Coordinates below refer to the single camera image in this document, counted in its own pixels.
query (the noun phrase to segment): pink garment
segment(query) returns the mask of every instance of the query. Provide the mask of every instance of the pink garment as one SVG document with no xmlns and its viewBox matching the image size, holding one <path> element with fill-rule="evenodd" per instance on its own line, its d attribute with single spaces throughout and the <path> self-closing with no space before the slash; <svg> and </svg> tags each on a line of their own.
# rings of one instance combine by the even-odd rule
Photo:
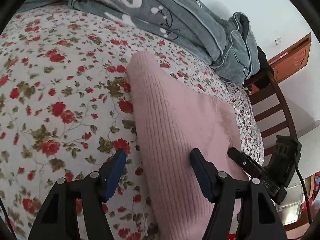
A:
<svg viewBox="0 0 320 240">
<path fill-rule="evenodd" d="M 149 52 L 134 54 L 127 73 L 161 239 L 200 240 L 213 204 L 202 195 L 190 165 L 190 151 L 199 148 L 218 171 L 248 180 L 227 156 L 228 148 L 241 148 L 234 111 L 228 103 L 169 76 Z"/>
</svg>

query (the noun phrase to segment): bed sheet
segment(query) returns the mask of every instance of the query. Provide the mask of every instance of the bed sheet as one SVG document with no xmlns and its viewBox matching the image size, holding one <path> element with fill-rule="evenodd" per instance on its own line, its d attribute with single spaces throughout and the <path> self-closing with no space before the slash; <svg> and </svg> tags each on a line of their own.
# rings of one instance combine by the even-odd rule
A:
<svg viewBox="0 0 320 240">
<path fill-rule="evenodd" d="M 126 64 L 141 50 L 155 54 L 177 81 L 230 103 L 242 150 L 263 163 L 243 87 L 225 84 L 156 35 L 62 3 L 33 9 L 15 15 L 0 37 L 0 196 L 19 239 L 28 237 L 58 178 L 83 178 L 119 147 L 128 160 L 115 197 L 103 204 L 110 228 L 115 239 L 157 238 L 126 76 Z M 76 210 L 86 239 L 80 200 Z"/>
</svg>

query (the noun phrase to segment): folded pink clothing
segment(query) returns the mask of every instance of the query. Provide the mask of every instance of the folded pink clothing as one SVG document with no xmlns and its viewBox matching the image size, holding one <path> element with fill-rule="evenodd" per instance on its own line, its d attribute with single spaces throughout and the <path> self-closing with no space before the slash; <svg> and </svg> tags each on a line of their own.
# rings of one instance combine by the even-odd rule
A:
<svg viewBox="0 0 320 240">
<path fill-rule="evenodd" d="M 248 180 L 227 156 L 240 149 L 232 107 L 165 73 L 154 55 L 138 52 L 127 66 L 136 129 L 151 202 L 163 240 L 200 240 L 213 204 L 203 197 L 189 155 L 204 158 L 235 179 Z"/>
</svg>

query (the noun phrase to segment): black cable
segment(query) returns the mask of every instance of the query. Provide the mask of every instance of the black cable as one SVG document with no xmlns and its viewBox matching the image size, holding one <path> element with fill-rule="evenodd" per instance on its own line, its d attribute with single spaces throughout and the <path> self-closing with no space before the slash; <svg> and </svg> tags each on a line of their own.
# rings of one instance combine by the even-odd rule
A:
<svg viewBox="0 0 320 240">
<path fill-rule="evenodd" d="M 12 228 L 11 223 L 10 223 L 10 220 L 9 220 L 9 216 L 8 216 L 8 214 L 7 214 L 7 211 L 6 211 L 5 208 L 4 208 L 4 205 L 3 205 L 3 203 L 2 203 L 1 198 L 0 198 L 0 207 L 1 207 L 1 209 L 2 209 L 2 212 L 3 212 L 3 214 L 4 214 L 5 220 L 7 221 L 7 225 L 8 225 L 8 227 L 9 227 L 11 233 L 13 234 L 14 238 L 17 239 L 17 236 L 16 236 L 15 232 L 13 231 L 13 228 Z"/>
<path fill-rule="evenodd" d="M 297 164 L 297 160 L 296 160 L 296 153 L 295 153 L 295 157 L 293 158 L 293 162 L 294 162 L 294 166 L 296 168 L 296 172 L 297 175 L 300 179 L 301 185 L 302 185 L 302 190 L 303 190 L 303 194 L 304 194 L 304 198 L 306 200 L 306 207 L 307 207 L 307 214 L 308 214 L 308 220 L 309 220 L 309 224 L 311 225 L 312 223 L 312 218 L 311 218 L 311 212 L 310 212 L 310 205 L 309 205 L 309 199 L 308 199 L 308 194 L 307 194 L 307 189 L 306 189 L 306 185 L 304 184 L 303 178 L 300 174 L 300 171 L 298 169 L 298 164 Z"/>
</svg>

